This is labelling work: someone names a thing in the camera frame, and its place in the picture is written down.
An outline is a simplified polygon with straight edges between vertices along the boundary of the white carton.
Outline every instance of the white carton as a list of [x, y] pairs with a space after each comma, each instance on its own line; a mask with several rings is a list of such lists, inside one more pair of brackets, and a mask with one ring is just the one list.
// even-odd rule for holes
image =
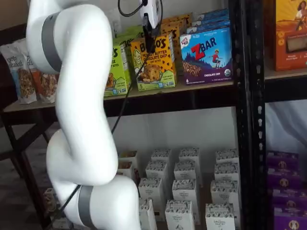
[[169, 180], [167, 161], [149, 161], [146, 167], [146, 175], [148, 178], [161, 178], [166, 199], [172, 198], [172, 184]]
[[132, 162], [132, 166], [134, 169], [134, 177], [136, 179], [137, 182], [140, 182], [140, 176], [143, 176], [143, 170], [141, 168], [141, 165], [139, 164], [139, 160], [138, 160], [138, 152], [135, 151], [126, 151], [126, 152], [122, 152], [119, 155], [119, 161], [124, 161], [124, 162]]
[[191, 201], [168, 200], [165, 216], [168, 230], [195, 230]]
[[174, 200], [191, 201], [195, 224], [201, 224], [199, 191], [195, 179], [174, 180], [173, 197]]
[[241, 200], [237, 181], [212, 181], [211, 197], [214, 204], [232, 204], [234, 208], [235, 226], [241, 229]]
[[239, 153], [237, 149], [228, 149], [224, 151], [215, 152], [216, 163], [238, 163], [239, 164]]
[[136, 183], [132, 162], [119, 161], [117, 172], [119, 175], [124, 175], [131, 178]]
[[183, 160], [175, 164], [174, 175], [176, 180], [196, 179], [195, 161]]
[[179, 160], [193, 160], [195, 161], [195, 169], [198, 183], [203, 187], [203, 180], [201, 174], [201, 165], [200, 165], [200, 148], [186, 148], [181, 149], [179, 152]]
[[157, 230], [154, 218], [153, 200], [139, 199], [139, 216], [141, 230]]
[[206, 204], [206, 224], [210, 230], [235, 230], [231, 204]]
[[139, 184], [139, 192], [142, 199], [153, 200], [153, 210], [157, 221], [165, 221], [166, 199], [161, 178], [142, 178]]
[[240, 170], [238, 163], [217, 163], [214, 168], [215, 180], [231, 180], [238, 182], [240, 193]]

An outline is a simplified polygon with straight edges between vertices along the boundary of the gray joint band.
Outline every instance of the gray joint band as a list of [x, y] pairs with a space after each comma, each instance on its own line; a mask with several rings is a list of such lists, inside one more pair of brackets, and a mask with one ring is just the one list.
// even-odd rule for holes
[[83, 225], [91, 228], [97, 229], [91, 218], [90, 213], [90, 200], [93, 191], [93, 186], [85, 186], [82, 185], [79, 193], [79, 201], [78, 201], [78, 210], [79, 210], [79, 217], [83, 223]]
[[54, 44], [54, 25], [58, 13], [52, 14], [46, 18], [42, 28], [42, 46], [44, 54], [50, 66], [57, 72], [60, 72], [62, 61], [59, 58], [56, 46]]

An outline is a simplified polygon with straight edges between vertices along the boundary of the blue snack box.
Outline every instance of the blue snack box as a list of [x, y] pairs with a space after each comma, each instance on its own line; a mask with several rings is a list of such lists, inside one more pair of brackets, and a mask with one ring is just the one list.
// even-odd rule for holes
[[200, 25], [200, 26], [193, 26], [187, 29], [187, 34], [204, 31], [204, 30], [214, 30], [223, 26], [230, 26], [230, 20], [217, 22], [214, 24], [207, 24], [207, 25]]
[[208, 12], [208, 13], [201, 13], [201, 14], [197, 15], [196, 20], [197, 21], [204, 21], [204, 20], [208, 20], [210, 18], [219, 18], [219, 17], [223, 17], [223, 16], [229, 17], [228, 8], [222, 9], [222, 10], [217, 10], [217, 11], [211, 11], [211, 12]]
[[230, 28], [180, 36], [187, 85], [233, 79]]

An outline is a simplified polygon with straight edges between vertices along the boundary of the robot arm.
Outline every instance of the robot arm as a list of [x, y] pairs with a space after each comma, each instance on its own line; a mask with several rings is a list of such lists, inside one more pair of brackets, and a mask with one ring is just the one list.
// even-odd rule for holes
[[[156, 0], [147, 24], [156, 27]], [[99, 0], [32, 0], [26, 38], [31, 60], [46, 73], [60, 72], [56, 112], [61, 129], [47, 148], [47, 172], [73, 223], [105, 230], [140, 230], [134, 182], [116, 176], [117, 151], [103, 109], [113, 44]]]

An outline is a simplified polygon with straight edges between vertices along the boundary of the purple box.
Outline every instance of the purple box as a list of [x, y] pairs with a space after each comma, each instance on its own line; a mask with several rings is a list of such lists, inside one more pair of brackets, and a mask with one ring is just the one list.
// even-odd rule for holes
[[271, 168], [289, 169], [298, 171], [297, 153], [268, 151], [267, 153], [267, 165]]
[[301, 189], [302, 179], [298, 171], [268, 168], [268, 188]]
[[274, 207], [275, 230], [306, 230], [307, 211], [298, 208]]
[[307, 190], [273, 189], [272, 203], [307, 210]]

